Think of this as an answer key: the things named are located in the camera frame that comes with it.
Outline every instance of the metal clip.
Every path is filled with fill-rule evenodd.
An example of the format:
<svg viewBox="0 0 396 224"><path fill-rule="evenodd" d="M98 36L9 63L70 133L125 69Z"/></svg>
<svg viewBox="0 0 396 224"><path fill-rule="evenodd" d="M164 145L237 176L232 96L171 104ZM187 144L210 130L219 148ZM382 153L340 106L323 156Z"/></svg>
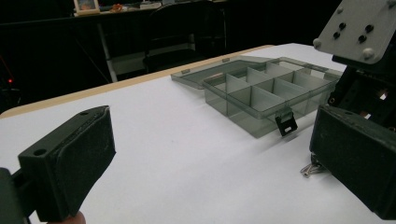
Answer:
<svg viewBox="0 0 396 224"><path fill-rule="evenodd" d="M301 171L300 173L308 178L311 175L314 174L319 174L319 173L323 173L327 171L327 169L322 166L322 164L320 164L314 157L314 154L311 155L311 163L306 165Z"/></svg>

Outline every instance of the desk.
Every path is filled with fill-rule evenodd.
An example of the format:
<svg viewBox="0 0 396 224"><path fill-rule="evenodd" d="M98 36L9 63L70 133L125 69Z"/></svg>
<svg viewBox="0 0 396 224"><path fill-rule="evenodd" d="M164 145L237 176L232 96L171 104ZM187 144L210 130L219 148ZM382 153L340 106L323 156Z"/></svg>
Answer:
<svg viewBox="0 0 396 224"><path fill-rule="evenodd" d="M226 1L216 1L216 5L225 8ZM143 69L142 26L151 12L0 23L0 55L15 77L14 88L24 93L21 104L117 81L111 68L117 56L138 53L135 61Z"/></svg>
<svg viewBox="0 0 396 224"><path fill-rule="evenodd" d="M222 7L220 4L224 4L224 3L226 3L226 1L213 1L215 4L213 4L213 5L215 5L215 7L218 7L218 10L219 10L219 13L222 13L223 15L222 15L222 17L224 18L223 20L219 20L219 22L221 22L221 23L219 23L219 24L214 24L214 25L216 25L216 27L217 27L217 30L219 31L219 35L221 36L221 39L223 39L223 44L222 44L222 46L224 47L224 50L226 50L226 33L227 33L227 30L228 29L226 29L226 26L227 26L227 22L226 22L226 19L225 19L225 10L224 10L224 7ZM138 4L134 4L134 6L133 7L128 7L128 9L126 9L125 8L125 10L127 10L127 11L122 11L122 12L120 12L120 14L123 14L123 13L131 13L131 11L148 11L149 12L149 15L147 15L147 17L146 18L141 18L140 20L135 20L133 23L129 23L128 21L121 21L120 23L125 23L126 22L126 24L129 24L129 26L128 25L126 25L126 27L124 27L124 29L121 29L121 32L118 32L117 33L117 37L118 38L120 38L120 35L124 35L124 34L128 34L127 35L127 37L129 38L129 40L128 41L126 41L125 43L126 43L126 45L128 46L128 45L130 45L130 43L129 42L134 42L133 40L135 39L135 38L137 38L139 41L135 41L136 43L138 43L137 44L137 46L134 46L134 47L132 47L132 49L134 49L134 51L130 51L129 52L129 54L131 54L132 52L134 52L134 60L130 60L129 62L128 62L128 65L129 65L129 67L132 67L132 69L130 69L130 71L129 72L131 72L131 71L136 71L136 70L143 70L143 69L145 69L145 66L143 65L143 60L144 60L144 58L145 58L145 54L144 54L144 51L146 50L146 49L144 49L144 46L145 46L145 42L147 42L147 40L145 39L145 38L147 38L147 37L145 37L145 31L144 30L146 30L146 24L145 24L145 21L146 20L148 20L149 18L150 18L150 15L151 15L151 12L152 11L154 11L154 10L156 10L157 8L153 8L153 9L146 9L146 10L144 10L144 9L139 9L139 5L140 5L140 3L138 3ZM108 14L108 13L110 13L109 11L108 12L101 12L101 14ZM102 45L103 45L103 48L104 48L104 52L105 52L105 55L106 55L106 61L107 61L107 66L108 66L108 70L109 70L109 73L110 73L110 75L111 75L111 79L112 79L112 81L113 82L116 82L116 81L118 81L117 80L117 72L116 72L116 70L114 69L114 66L113 66L113 60L112 60L112 56L117 56L117 55L115 55L115 53L110 53L110 51L108 50L108 47L107 47L107 42L106 42L106 35L105 35L105 32L104 32L104 29L103 29L103 24L102 23L98 23L98 30L99 30L99 34L100 34L100 36L101 36L101 40L102 40ZM169 49L184 49L184 48L190 48L191 46L190 45L188 45L188 44L186 44L185 43L186 41L182 41L181 42L181 44L179 44L179 45L177 45L176 43L175 43L175 41L172 41L171 40L171 42L168 42L168 44L165 44L164 46L163 46L163 48L164 49L162 49L161 48L161 46L157 46L156 47L156 49L151 49L150 50L150 54L156 54L156 52L162 52L162 51L168 51ZM118 49L120 50L120 49L124 49L124 46L120 46L119 45L119 47L118 47ZM213 54L215 54L216 56L217 55L219 55L218 53L216 53L215 52L215 50L214 50L214 48L213 49L210 49L210 54L208 54L208 55L206 55L206 58L208 58L208 57L212 57L212 55Z"/></svg>
<svg viewBox="0 0 396 224"><path fill-rule="evenodd" d="M244 55L345 69L305 45ZM310 162L315 112L297 119L291 135L256 139L207 105L203 91L169 77L196 65L11 109L0 119L0 163L14 173L35 141L82 110L109 105L117 154L81 207L88 223L396 223L332 175L299 173Z"/></svg>

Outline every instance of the white tabletop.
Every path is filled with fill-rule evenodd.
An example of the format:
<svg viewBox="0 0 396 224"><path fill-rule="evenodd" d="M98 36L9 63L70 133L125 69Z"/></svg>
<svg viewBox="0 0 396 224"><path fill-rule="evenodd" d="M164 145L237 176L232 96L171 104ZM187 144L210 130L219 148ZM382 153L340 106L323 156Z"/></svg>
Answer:
<svg viewBox="0 0 396 224"><path fill-rule="evenodd" d="M332 55L297 44L248 53L343 71ZM84 201L88 224L390 223L330 174L305 178L316 112L254 138L205 103L203 91L161 77L0 119L0 166L78 112L109 105L117 154ZM35 214L33 223L39 223Z"/></svg>

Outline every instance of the screw hole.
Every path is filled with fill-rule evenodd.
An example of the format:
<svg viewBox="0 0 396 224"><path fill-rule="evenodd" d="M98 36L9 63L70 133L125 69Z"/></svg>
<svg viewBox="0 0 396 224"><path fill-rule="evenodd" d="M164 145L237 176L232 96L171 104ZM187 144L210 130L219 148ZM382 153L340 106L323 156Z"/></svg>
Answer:
<svg viewBox="0 0 396 224"><path fill-rule="evenodd" d="M41 149L36 150L33 154L34 154L35 156L41 156L41 155L46 154L46 152L47 152L46 149L41 148Z"/></svg>
<svg viewBox="0 0 396 224"><path fill-rule="evenodd" d="M347 24L344 22L341 22L338 27L340 28L340 30L344 30L347 27Z"/></svg>
<svg viewBox="0 0 396 224"><path fill-rule="evenodd" d="M363 43L364 41L367 40L367 36L361 35L361 36L359 36L358 40L359 40L359 43Z"/></svg>
<svg viewBox="0 0 396 224"><path fill-rule="evenodd" d="M364 28L364 30L366 31L366 33L370 33L374 30L374 26L372 24L367 25L366 28Z"/></svg>
<svg viewBox="0 0 396 224"><path fill-rule="evenodd" d="M339 37L340 37L340 33L339 32L335 32L333 35L332 35L332 37L334 38L334 39L338 39Z"/></svg>

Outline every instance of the plastic organizer box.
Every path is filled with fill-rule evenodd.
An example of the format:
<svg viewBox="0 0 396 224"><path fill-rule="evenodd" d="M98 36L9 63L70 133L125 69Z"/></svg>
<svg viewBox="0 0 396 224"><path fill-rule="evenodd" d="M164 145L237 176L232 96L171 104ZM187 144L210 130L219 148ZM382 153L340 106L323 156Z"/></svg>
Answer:
<svg viewBox="0 0 396 224"><path fill-rule="evenodd" d="M205 101L256 138L297 129L296 119L327 104L341 72L290 58L238 56L172 79L205 90Z"/></svg>

